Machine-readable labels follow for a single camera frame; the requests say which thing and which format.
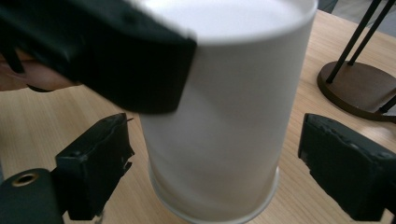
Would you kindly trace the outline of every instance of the wooden table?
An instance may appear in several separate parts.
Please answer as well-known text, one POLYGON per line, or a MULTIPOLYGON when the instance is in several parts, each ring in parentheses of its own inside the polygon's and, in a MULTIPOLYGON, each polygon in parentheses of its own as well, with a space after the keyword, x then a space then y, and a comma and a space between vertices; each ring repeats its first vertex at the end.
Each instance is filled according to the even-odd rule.
MULTIPOLYGON (((276 196, 249 223, 349 223, 338 204, 310 176, 297 158, 303 116, 320 114, 396 152, 396 125, 359 119, 332 105, 318 90, 316 77, 325 63, 336 61, 356 24, 318 12, 304 62, 299 89, 279 161, 276 196)), ((396 75, 396 39, 376 34, 359 58, 396 75)), ((5 177, 32 168, 55 167, 55 155, 97 120, 120 113, 101 96, 80 86, 51 93, 30 90, 0 92, 0 159, 5 177)), ((136 114, 129 123, 134 165, 106 204, 103 223, 186 223, 169 212, 156 197, 148 174, 148 154, 136 114)), ((390 223, 387 212, 381 223, 390 223)))

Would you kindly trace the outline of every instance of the paper cup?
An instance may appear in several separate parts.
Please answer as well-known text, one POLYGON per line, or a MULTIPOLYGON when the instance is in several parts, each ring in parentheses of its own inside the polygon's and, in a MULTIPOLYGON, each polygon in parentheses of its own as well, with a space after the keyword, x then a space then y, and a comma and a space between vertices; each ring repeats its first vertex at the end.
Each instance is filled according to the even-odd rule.
POLYGON ((276 191, 317 1, 142 3, 198 42, 177 111, 140 117, 152 186, 189 222, 249 221, 276 191))

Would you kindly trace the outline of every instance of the metal stand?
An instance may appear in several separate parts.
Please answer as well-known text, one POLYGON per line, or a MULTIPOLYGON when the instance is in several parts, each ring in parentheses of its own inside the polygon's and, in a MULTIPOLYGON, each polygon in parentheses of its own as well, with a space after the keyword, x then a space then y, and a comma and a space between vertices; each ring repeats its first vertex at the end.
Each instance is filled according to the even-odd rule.
POLYGON ((351 60, 346 62, 380 2, 372 2, 338 62, 323 66, 317 82, 321 92, 345 111, 364 119, 396 122, 396 108, 393 107, 396 105, 396 78, 370 65, 355 63, 396 0, 388 0, 351 60))

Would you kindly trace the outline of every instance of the cup bottom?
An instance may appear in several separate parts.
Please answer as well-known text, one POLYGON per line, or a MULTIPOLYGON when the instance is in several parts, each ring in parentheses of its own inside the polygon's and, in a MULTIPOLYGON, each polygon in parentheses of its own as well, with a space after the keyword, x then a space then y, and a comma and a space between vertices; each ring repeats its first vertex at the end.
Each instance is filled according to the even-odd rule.
POLYGON ((158 184, 158 181, 155 178, 155 174, 151 170, 150 164, 148 164, 148 174, 149 174, 149 178, 151 181, 151 185, 154 188, 154 191, 155 191, 157 197, 165 205, 166 208, 168 208, 174 214, 185 219, 186 221, 188 221, 190 223, 200 223, 200 224, 215 224, 215 223, 216 224, 234 224, 234 223, 237 224, 237 223, 246 223, 246 222, 250 221, 254 217, 258 216, 271 202, 272 198, 275 195, 275 192, 277 189, 277 184, 279 181, 279 168, 276 167, 276 172, 275 172, 275 175, 273 178, 273 183, 271 185, 271 188, 268 190, 268 195, 267 195, 267 197, 265 197, 262 200, 262 203, 260 203, 260 205, 255 210, 253 210, 249 214, 247 214, 243 217, 237 218, 237 219, 226 220, 226 221, 218 221, 218 220, 210 221, 210 220, 201 220, 196 217, 191 217, 191 216, 181 212, 180 210, 176 209, 172 204, 170 204, 168 201, 166 201, 165 198, 163 197, 163 195, 162 195, 163 188, 161 187, 161 184, 158 184))

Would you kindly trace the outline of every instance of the floor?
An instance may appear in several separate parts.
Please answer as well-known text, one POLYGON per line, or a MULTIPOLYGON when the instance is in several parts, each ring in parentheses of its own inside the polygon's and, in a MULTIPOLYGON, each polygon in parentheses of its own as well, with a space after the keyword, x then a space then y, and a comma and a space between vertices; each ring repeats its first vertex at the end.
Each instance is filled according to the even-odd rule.
MULTIPOLYGON (((332 14, 359 23, 372 2, 373 0, 338 0, 332 14)), ((387 0, 381 1, 380 6, 368 24, 369 27, 373 25, 376 17, 387 2, 387 0)), ((396 37, 396 6, 392 7, 377 31, 396 37)))

